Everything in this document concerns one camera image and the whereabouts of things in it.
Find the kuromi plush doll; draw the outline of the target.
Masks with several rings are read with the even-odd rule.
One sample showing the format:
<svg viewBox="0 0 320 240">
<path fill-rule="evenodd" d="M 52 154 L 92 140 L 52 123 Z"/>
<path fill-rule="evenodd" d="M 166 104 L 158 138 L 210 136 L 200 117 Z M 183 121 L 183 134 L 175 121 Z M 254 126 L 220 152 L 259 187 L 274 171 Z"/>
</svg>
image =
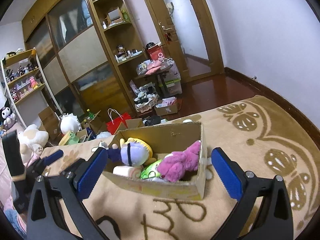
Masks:
<svg viewBox="0 0 320 240">
<path fill-rule="evenodd" d="M 16 115 L 10 108 L 9 100 L 7 99 L 4 106 L 1 108 L 1 122 L 3 127 L 8 130 L 16 122 Z"/>
</svg>

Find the lace trimmed basket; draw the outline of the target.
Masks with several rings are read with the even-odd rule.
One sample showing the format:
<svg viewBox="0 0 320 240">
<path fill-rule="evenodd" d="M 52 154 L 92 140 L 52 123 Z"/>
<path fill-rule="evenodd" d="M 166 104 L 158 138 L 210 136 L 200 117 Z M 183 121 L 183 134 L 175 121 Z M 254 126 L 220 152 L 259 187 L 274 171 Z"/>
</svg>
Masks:
<svg viewBox="0 0 320 240">
<path fill-rule="evenodd" d="M 151 110 L 159 100 L 159 94 L 157 93 L 153 82 L 147 83 L 142 87 L 137 87 L 131 80 L 130 87 L 136 95 L 133 101 L 135 103 L 135 109 L 139 113 Z"/>
</svg>

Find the brown cardboard box on floor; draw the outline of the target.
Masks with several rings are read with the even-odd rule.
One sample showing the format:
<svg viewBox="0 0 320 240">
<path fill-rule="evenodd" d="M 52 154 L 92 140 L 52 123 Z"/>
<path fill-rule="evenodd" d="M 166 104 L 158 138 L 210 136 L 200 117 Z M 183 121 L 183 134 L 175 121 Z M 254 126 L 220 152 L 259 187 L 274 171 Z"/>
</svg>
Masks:
<svg viewBox="0 0 320 240">
<path fill-rule="evenodd" d="M 49 138 L 55 140 L 60 134 L 59 119 L 56 113 L 47 107 L 39 113 L 39 118 L 42 122 L 42 126 L 49 134 Z"/>
</svg>

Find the stacked storage boxes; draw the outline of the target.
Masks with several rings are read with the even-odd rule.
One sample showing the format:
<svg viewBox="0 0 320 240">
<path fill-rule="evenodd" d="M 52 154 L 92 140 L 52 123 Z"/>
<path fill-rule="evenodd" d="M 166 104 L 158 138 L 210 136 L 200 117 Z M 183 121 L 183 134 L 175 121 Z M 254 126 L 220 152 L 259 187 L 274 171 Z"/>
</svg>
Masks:
<svg viewBox="0 0 320 240">
<path fill-rule="evenodd" d="M 163 87 L 161 77 L 158 76 L 157 79 L 159 88 L 164 96 L 175 96 L 177 94 L 182 94 L 181 76 L 175 61 L 172 61 L 171 67 L 166 72 L 161 73 L 161 76 L 163 77 L 167 91 Z"/>
</svg>

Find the white bear plush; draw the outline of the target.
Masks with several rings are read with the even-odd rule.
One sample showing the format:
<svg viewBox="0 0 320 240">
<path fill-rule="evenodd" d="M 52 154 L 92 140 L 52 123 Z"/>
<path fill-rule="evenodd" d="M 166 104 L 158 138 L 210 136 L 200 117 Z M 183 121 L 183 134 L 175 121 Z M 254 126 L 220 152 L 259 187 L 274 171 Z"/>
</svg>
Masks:
<svg viewBox="0 0 320 240">
<path fill-rule="evenodd" d="M 33 155 L 40 156 L 49 139 L 47 131 L 39 130 L 35 124 L 29 125 L 24 131 L 17 133 L 20 143 L 22 162 L 27 164 Z"/>
</svg>

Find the small cardboard box with items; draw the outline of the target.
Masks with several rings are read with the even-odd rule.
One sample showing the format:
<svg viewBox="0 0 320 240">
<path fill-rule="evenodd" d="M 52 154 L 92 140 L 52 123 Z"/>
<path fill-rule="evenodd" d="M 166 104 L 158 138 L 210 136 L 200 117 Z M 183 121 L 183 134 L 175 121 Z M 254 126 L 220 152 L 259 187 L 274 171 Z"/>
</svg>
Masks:
<svg viewBox="0 0 320 240">
<path fill-rule="evenodd" d="M 155 111 L 158 116 L 175 114 L 178 112 L 178 103 L 175 96 L 157 101 Z"/>
</svg>

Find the red paper gift bag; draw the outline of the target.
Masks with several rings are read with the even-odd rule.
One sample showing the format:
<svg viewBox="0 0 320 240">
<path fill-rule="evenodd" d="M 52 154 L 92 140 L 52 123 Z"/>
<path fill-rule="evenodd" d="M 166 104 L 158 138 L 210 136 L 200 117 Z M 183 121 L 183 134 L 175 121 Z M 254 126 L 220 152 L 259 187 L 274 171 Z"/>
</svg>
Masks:
<svg viewBox="0 0 320 240">
<path fill-rule="evenodd" d="M 116 133 L 116 130 L 119 128 L 121 124 L 127 128 L 126 120 L 131 119 L 131 115 L 129 113 L 125 112 L 124 114 L 119 114 L 119 112 L 115 109 L 109 108 L 107 110 L 108 116 L 110 118 L 110 121 L 106 123 L 107 131 L 111 134 Z M 116 113 L 117 117 L 113 118 L 112 113 Z"/>
</svg>

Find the white round plush toy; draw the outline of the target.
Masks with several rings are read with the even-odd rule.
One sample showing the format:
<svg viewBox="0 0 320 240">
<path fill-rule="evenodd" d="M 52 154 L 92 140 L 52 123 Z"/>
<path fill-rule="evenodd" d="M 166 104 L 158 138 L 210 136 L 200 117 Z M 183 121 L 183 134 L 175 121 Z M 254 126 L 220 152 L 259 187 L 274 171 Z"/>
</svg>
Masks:
<svg viewBox="0 0 320 240">
<path fill-rule="evenodd" d="M 66 134 L 69 131 L 76 134 L 81 129 L 82 129 L 81 124 L 78 120 L 78 117 L 76 115 L 74 115 L 73 113 L 64 114 L 63 116 L 61 116 L 60 131 L 62 134 Z"/>
</svg>

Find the wooden wardrobe with shelves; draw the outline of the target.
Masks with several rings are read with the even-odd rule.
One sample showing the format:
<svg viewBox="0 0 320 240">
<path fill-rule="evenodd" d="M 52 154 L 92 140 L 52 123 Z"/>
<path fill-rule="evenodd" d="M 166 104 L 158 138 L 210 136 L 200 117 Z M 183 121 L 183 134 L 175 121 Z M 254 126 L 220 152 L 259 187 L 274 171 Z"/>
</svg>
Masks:
<svg viewBox="0 0 320 240">
<path fill-rule="evenodd" d="M 129 83 L 146 54 L 125 0 L 35 0 L 22 29 L 63 112 L 137 114 Z"/>
</svg>

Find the white-haired doll plush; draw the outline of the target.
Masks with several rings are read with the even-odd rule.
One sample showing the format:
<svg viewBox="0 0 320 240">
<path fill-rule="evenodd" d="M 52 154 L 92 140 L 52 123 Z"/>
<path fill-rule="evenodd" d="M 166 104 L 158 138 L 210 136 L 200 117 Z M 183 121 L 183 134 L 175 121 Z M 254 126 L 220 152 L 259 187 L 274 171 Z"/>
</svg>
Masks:
<svg viewBox="0 0 320 240">
<path fill-rule="evenodd" d="M 126 166 L 142 166 L 153 156 L 151 147 L 137 138 L 120 139 L 107 150 L 108 158 L 113 162 L 121 161 Z"/>
</svg>

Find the green frog plush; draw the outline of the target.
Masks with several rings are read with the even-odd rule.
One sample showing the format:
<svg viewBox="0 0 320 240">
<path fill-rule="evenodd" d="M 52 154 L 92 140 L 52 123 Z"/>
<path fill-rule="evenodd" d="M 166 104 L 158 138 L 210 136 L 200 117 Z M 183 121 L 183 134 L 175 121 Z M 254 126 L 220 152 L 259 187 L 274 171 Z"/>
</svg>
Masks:
<svg viewBox="0 0 320 240">
<path fill-rule="evenodd" d="M 79 142 L 79 137 L 73 131 L 68 131 L 60 140 L 59 146 L 74 145 Z"/>
</svg>

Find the green snack packet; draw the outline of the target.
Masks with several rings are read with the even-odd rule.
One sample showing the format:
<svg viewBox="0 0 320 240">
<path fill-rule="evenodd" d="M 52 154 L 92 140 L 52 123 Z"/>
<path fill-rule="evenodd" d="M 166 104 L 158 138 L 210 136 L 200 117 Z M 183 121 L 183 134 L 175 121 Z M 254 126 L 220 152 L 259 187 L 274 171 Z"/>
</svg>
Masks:
<svg viewBox="0 0 320 240">
<path fill-rule="evenodd" d="M 140 179 L 160 178 L 161 174 L 158 172 L 157 167 L 162 162 L 162 159 L 150 164 L 148 167 L 141 171 Z"/>
</svg>

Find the yellow dog plush toy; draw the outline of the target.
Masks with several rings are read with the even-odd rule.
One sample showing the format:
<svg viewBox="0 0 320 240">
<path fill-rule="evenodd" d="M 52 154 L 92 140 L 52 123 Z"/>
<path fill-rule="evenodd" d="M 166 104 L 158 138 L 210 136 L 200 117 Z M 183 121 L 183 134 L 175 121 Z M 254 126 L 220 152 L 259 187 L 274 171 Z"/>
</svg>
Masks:
<svg viewBox="0 0 320 240">
<path fill-rule="evenodd" d="M 141 166 L 153 156 L 152 148 L 144 141 L 129 138 L 120 139 L 121 161 L 127 166 Z"/>
</svg>

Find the pink plush toy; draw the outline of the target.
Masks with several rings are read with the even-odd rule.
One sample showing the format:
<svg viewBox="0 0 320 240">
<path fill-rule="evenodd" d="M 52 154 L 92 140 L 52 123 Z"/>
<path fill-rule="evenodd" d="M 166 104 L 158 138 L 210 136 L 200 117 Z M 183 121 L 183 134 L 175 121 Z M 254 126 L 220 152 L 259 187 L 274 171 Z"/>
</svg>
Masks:
<svg viewBox="0 0 320 240">
<path fill-rule="evenodd" d="M 186 172 L 197 171 L 201 141 L 195 141 L 186 150 L 174 151 L 167 155 L 157 167 L 161 178 L 175 183 L 182 179 Z"/>
</svg>

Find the white wooden toy shelf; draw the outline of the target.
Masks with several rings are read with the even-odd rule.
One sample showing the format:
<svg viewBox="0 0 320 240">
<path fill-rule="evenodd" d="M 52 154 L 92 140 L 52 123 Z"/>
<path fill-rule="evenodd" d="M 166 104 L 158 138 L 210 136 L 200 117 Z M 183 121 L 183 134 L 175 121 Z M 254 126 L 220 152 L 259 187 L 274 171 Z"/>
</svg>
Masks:
<svg viewBox="0 0 320 240">
<path fill-rule="evenodd" d="M 58 112 L 63 113 L 45 77 L 36 48 L 7 53 L 7 56 L 1 59 L 1 75 L 4 95 L 9 99 L 16 120 L 23 127 L 26 127 L 27 123 L 18 106 L 43 89 L 49 92 Z"/>
</svg>

